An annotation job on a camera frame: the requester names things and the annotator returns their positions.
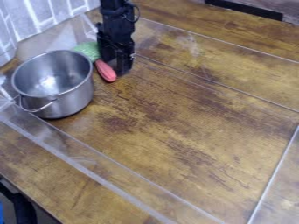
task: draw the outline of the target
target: stainless steel pot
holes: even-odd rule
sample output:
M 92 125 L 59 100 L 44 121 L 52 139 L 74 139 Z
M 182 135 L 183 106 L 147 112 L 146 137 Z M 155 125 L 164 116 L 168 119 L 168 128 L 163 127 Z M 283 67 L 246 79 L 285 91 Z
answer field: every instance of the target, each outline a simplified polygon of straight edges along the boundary
M 62 118 L 90 104 L 92 63 L 79 52 L 47 52 L 19 66 L 12 83 L 26 111 L 42 118 Z

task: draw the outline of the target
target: wooden surface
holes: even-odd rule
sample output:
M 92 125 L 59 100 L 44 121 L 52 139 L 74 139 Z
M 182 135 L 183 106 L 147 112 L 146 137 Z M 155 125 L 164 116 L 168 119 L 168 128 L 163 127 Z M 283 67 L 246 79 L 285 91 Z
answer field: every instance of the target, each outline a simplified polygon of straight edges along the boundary
M 297 0 L 229 0 L 233 3 L 255 6 L 261 9 L 282 12 L 285 21 L 299 25 L 299 2 Z
M 299 58 L 294 36 L 299 31 L 291 25 L 241 16 L 194 1 L 138 2 L 147 18 L 290 59 Z M 99 20 L 94 13 L 88 15 Z M 140 40 L 151 30 L 143 26 L 139 29 L 144 29 L 136 36 Z M 287 32 L 294 35 L 278 35 Z M 138 51 L 159 61 L 172 57 L 164 63 L 183 67 L 181 55 L 166 51 L 174 51 L 176 34 L 168 33 L 159 47 L 144 41 Z M 218 48 L 207 46 L 214 49 L 205 54 L 209 58 Z M 229 51 L 227 57 L 235 59 L 238 51 Z M 51 123 L 219 219 L 246 223 L 299 115 L 140 57 L 131 73 L 116 83 L 104 83 L 95 74 L 95 87 L 90 106 Z M 156 223 L 16 132 L 4 125 L 0 130 L 0 173 L 63 223 Z

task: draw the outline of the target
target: green sponge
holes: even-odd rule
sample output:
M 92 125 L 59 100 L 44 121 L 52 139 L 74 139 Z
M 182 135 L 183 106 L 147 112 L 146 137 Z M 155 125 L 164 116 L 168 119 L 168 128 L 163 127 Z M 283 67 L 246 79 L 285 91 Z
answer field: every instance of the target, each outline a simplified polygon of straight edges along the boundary
M 99 43 L 98 42 L 86 42 L 72 48 L 74 51 L 79 53 L 84 53 L 92 63 L 98 60 L 102 59 L 100 54 L 99 54 Z

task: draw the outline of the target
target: wooden table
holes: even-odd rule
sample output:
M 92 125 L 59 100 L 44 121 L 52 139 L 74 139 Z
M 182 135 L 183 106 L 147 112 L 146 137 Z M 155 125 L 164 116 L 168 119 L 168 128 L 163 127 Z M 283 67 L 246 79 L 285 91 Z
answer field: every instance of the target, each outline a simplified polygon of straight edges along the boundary
M 221 220 L 246 223 L 299 121 L 297 88 L 285 85 L 298 82 L 299 28 L 193 0 L 136 3 L 168 28 L 140 21 L 134 70 L 110 85 L 95 74 L 90 106 L 51 123 Z M 281 82 L 251 79 L 274 62 Z M 159 222 L 15 131 L 2 131 L 0 144 L 2 175 L 63 223 Z

